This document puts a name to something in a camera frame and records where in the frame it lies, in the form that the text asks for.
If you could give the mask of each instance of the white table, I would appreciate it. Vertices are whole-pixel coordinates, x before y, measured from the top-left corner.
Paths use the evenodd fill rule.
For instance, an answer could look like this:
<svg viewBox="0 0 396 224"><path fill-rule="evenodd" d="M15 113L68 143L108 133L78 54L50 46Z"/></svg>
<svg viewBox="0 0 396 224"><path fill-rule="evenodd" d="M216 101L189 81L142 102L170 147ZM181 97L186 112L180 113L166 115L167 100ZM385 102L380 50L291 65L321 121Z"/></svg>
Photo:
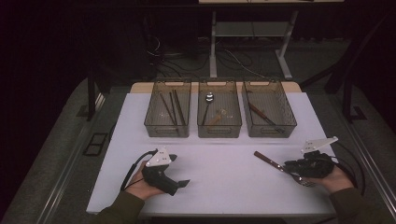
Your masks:
<svg viewBox="0 0 396 224"><path fill-rule="evenodd" d="M288 92L298 126L287 139L250 138L242 110L239 138L202 139L197 133L196 91L191 94L190 137L150 138L143 124L149 93L126 96L88 213L98 213L117 197L122 180L142 154L159 147L176 154L166 170L175 181L190 179L175 196L155 196L146 202L142 216L204 217L297 217L333 214L328 193L320 186L298 185L293 179L253 156L260 151L270 159L284 161L303 157L305 140L325 138L309 99L302 92ZM330 146L321 150L333 155Z"/></svg>

